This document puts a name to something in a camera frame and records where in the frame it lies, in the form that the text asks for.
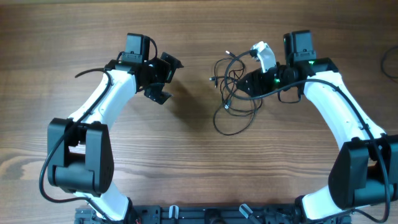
black mounting base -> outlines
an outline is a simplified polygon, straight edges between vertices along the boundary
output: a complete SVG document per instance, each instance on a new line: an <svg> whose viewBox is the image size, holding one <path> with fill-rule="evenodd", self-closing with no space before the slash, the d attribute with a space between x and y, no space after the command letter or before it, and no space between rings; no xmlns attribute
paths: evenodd
<svg viewBox="0 0 398 224"><path fill-rule="evenodd" d="M140 222L134 224L299 224L294 220L294 204L273 204L265 207L251 207L254 218L246 218L239 207L181 207L178 219L169 218L170 208L160 206L135 206ZM105 223L91 208L76 209L75 224ZM334 217L316 224L351 224L349 215Z"/></svg>

wooden table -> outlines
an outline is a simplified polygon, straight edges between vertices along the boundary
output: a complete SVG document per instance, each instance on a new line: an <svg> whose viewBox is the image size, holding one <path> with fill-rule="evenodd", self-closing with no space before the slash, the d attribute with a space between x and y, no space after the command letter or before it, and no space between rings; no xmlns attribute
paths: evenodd
<svg viewBox="0 0 398 224"><path fill-rule="evenodd" d="M330 57L367 114L398 133L398 85L380 72L397 43L397 4L387 1L185 1L0 7L0 223L71 223L82 202L53 204L38 191L47 125L90 96L103 67L124 50L126 34L156 40L185 68L161 106L142 94L111 130L114 181L135 205L239 205L293 202L327 184L336 142L308 100L267 98L249 130L218 134L212 116L220 93L208 81L224 51L264 40L284 63L282 36L310 29L319 57ZM249 70L259 67L249 57ZM224 131L246 119L220 114ZM71 195L46 184L50 195ZM367 209L380 217L383 206ZM392 203L389 223L398 222ZM362 216L355 223L369 223Z"/></svg>

